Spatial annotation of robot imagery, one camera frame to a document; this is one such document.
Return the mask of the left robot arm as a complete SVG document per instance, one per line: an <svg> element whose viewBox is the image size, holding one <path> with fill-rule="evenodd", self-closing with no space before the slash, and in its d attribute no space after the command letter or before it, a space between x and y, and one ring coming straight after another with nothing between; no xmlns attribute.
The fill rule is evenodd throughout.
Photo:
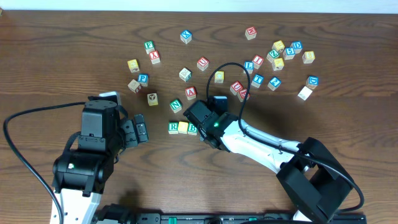
<svg viewBox="0 0 398 224"><path fill-rule="evenodd" d="M135 214L120 205L98 206L120 155L148 139L143 115L129 119L117 94L89 97L81 130L53 164L56 201L50 223L135 223Z"/></svg>

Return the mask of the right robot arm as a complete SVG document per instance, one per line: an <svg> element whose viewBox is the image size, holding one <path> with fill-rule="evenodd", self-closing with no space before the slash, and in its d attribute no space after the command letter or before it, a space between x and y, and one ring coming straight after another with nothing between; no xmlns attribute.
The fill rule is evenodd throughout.
<svg viewBox="0 0 398 224"><path fill-rule="evenodd" d="M244 155L275 172L298 209L298 220L330 222L354 187L352 177L317 139L277 138L202 100L194 102L184 116L212 148Z"/></svg>

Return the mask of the yellow O block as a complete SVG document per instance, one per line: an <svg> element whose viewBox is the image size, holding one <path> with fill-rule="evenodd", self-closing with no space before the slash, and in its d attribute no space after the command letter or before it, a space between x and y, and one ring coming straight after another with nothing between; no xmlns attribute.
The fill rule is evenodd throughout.
<svg viewBox="0 0 398 224"><path fill-rule="evenodd" d="M187 134L188 133L188 127L189 127L189 123L188 122L180 121L178 123L178 133L179 134Z"/></svg>

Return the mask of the green B block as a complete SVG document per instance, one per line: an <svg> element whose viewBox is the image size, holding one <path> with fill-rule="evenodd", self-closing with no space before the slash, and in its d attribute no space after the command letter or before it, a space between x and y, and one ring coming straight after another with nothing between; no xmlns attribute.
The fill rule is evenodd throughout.
<svg viewBox="0 0 398 224"><path fill-rule="evenodd" d="M188 129L187 129L187 134L196 136L198 133L197 128L195 127L195 125L193 123L189 123L188 124Z"/></svg>

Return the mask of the green R block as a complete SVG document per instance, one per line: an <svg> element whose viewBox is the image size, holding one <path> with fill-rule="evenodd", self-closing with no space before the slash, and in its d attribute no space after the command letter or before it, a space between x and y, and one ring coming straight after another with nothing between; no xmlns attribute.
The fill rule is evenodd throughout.
<svg viewBox="0 0 398 224"><path fill-rule="evenodd" d="M170 122L168 124L169 134L178 134L178 122Z"/></svg>

